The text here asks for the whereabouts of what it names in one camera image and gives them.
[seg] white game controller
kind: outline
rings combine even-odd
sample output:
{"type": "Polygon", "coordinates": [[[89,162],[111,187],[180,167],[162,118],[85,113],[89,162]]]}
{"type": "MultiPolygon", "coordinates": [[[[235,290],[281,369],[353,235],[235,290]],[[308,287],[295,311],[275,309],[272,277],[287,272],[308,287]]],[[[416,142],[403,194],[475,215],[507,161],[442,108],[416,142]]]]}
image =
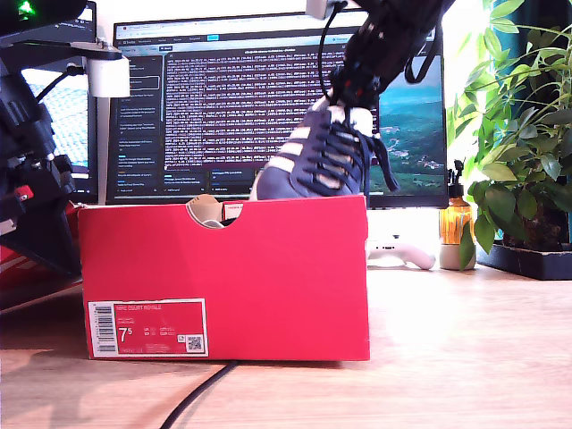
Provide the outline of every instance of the white game controller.
{"type": "Polygon", "coordinates": [[[423,270],[430,270],[435,264],[435,256],[429,255],[417,246],[392,241],[373,241],[366,243],[367,259],[398,257],[404,263],[411,262],[423,270]]]}

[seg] wooden desk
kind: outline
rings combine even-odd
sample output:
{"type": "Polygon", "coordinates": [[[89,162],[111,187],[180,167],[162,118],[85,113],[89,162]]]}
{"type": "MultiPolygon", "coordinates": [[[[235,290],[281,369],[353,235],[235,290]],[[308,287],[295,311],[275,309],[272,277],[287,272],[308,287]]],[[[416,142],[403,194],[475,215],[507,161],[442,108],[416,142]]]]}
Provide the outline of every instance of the wooden desk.
{"type": "MultiPolygon", "coordinates": [[[[478,267],[368,283],[371,361],[240,365],[175,427],[572,428],[572,282],[478,267]]],[[[87,360],[78,293],[0,323],[3,429],[157,428],[221,367],[87,360]]]]}

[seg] monitor screen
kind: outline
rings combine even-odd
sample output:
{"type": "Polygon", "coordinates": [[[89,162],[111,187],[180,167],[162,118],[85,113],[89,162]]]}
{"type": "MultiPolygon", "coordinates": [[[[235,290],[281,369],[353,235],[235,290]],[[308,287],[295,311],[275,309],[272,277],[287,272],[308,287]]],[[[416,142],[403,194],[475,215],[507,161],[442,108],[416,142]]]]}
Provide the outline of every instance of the monitor screen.
{"type": "MultiPolygon", "coordinates": [[[[32,29],[0,38],[0,46],[22,40],[54,42],[95,42],[96,4],[88,2],[77,20],[32,29]]],[[[34,96],[65,71],[68,63],[81,65],[81,57],[68,58],[46,64],[39,69],[22,71],[34,96]]],[[[66,154],[73,165],[72,176],[76,192],[71,200],[83,203],[97,202],[97,106],[96,99],[88,95],[88,77],[67,77],[42,99],[52,117],[56,155],[66,154]]]]}
{"type": "MultiPolygon", "coordinates": [[[[365,20],[359,10],[333,20],[326,85],[365,20]]],[[[130,59],[131,97],[112,100],[107,202],[247,198],[258,171],[322,95],[324,25],[303,13],[115,24],[114,45],[130,59]]],[[[446,205],[441,56],[421,86],[397,79],[373,115],[401,191],[388,193],[375,166],[371,206],[446,205]]]]}

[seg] barcode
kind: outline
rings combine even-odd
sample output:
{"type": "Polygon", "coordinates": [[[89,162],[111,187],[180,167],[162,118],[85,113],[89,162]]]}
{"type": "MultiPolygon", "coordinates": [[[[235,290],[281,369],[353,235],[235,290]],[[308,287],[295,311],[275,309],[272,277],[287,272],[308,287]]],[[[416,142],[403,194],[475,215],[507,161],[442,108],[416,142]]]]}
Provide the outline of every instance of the barcode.
{"type": "Polygon", "coordinates": [[[110,315],[111,314],[111,307],[109,307],[109,306],[105,306],[105,307],[96,306],[96,313],[99,315],[110,315]]]}
{"type": "Polygon", "coordinates": [[[95,322],[96,322],[96,336],[97,336],[97,351],[100,352],[115,352],[115,329],[114,320],[111,317],[111,306],[96,306],[95,307],[95,322]]]}
{"type": "Polygon", "coordinates": [[[187,335],[187,353],[203,353],[204,351],[202,335],[187,335]]]}

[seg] shoe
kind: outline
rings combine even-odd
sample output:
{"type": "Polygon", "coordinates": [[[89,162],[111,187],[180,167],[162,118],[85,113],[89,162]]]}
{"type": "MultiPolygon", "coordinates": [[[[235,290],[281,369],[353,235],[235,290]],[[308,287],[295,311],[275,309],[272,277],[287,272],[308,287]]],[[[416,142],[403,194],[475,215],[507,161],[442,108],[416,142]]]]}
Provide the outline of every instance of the shoe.
{"type": "Polygon", "coordinates": [[[249,199],[333,197],[355,195],[361,189],[369,199],[374,156],[388,188],[398,189],[387,149],[372,137],[372,128],[372,114],[364,108],[331,105],[308,110],[256,177],[249,199]]]}

